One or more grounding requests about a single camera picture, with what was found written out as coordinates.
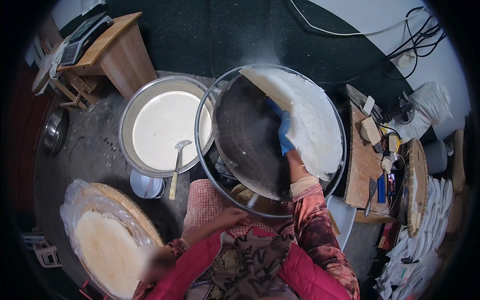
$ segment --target plastic stool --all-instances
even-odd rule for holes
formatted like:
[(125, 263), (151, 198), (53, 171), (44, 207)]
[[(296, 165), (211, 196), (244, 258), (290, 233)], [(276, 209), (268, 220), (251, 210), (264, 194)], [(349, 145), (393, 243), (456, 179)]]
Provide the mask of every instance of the plastic stool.
[(56, 268), (61, 267), (59, 257), (57, 255), (57, 247), (53, 246), (48, 240), (40, 241), (33, 245), (36, 257), (42, 267)]

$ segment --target hand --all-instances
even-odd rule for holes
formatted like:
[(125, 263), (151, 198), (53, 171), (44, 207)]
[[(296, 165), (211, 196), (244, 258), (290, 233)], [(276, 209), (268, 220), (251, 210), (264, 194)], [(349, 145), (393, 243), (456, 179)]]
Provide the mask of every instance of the hand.
[(223, 213), (213, 220), (220, 229), (227, 229), (235, 224), (248, 225), (250, 220), (248, 219), (248, 213), (244, 210), (234, 207), (227, 207)]
[(267, 99), (267, 104), (279, 117), (282, 118), (282, 123), (278, 128), (278, 139), (280, 140), (280, 148), (282, 150), (282, 155), (285, 156), (285, 153), (295, 149), (292, 143), (285, 136), (290, 129), (290, 113), (287, 110), (282, 111), (278, 104), (270, 98)]

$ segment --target metal pot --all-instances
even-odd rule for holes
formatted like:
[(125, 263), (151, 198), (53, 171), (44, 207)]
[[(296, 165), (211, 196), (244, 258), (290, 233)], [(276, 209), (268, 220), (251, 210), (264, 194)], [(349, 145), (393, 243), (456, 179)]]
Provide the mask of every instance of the metal pot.
[(68, 110), (57, 107), (53, 110), (45, 125), (43, 148), (47, 156), (56, 156), (63, 147), (68, 131)]
[[(119, 122), (119, 143), (120, 149), (127, 162), (140, 174), (153, 178), (171, 177), (174, 170), (158, 170), (145, 164), (137, 155), (133, 147), (133, 125), (142, 108), (155, 96), (171, 91), (189, 92), (199, 99), (205, 94), (207, 88), (197, 80), (186, 76), (167, 76), (155, 79), (144, 85), (129, 100), (125, 111)], [(205, 102), (210, 116), (213, 116), (215, 98), (210, 97)], [(205, 155), (213, 143), (213, 135), (210, 135), (205, 148), (202, 150)], [(188, 164), (180, 168), (179, 173), (193, 167), (199, 161), (198, 156)]]

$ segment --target batter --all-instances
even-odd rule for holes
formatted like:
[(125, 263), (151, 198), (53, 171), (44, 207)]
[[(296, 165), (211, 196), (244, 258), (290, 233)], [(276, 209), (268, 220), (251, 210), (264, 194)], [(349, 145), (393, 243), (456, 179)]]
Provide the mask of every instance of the batter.
[[(153, 97), (138, 113), (133, 124), (133, 147), (138, 157), (157, 170), (173, 170), (177, 161), (175, 144), (194, 142), (194, 123), (200, 99), (188, 92), (172, 91)], [(199, 124), (203, 149), (212, 134), (212, 121), (203, 107)], [(185, 146), (180, 167), (197, 157), (195, 143)]]

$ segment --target woven basket tray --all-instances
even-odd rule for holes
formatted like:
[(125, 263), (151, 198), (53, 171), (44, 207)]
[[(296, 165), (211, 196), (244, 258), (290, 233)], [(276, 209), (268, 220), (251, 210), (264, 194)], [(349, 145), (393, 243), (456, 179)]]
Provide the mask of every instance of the woven basket tray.
[[(414, 199), (414, 176), (417, 178), (417, 192)], [(425, 218), (428, 202), (427, 160), (423, 147), (418, 139), (412, 139), (408, 150), (408, 236), (414, 238)]]
[[(146, 233), (148, 234), (148, 236), (154, 242), (155, 245), (159, 245), (159, 246), (165, 245), (161, 236), (158, 234), (157, 230), (153, 226), (150, 219), (145, 215), (142, 209), (135, 202), (133, 202), (127, 195), (103, 183), (91, 183), (91, 185), (97, 187), (110, 199), (116, 201), (118, 204), (123, 206), (125, 211), (128, 212), (138, 222), (138, 224), (146, 231)], [(108, 292), (105, 289), (105, 287), (100, 282), (98, 282), (94, 276), (92, 276), (92, 273), (85, 265), (85, 262), (83, 262), (80, 259), (80, 263), (82, 264), (82, 266), (84, 267), (85, 271), (88, 273), (90, 278), (96, 283), (98, 287), (102, 289), (102, 291), (104, 291), (110, 298), (115, 300), (120, 300), (118, 297)]]

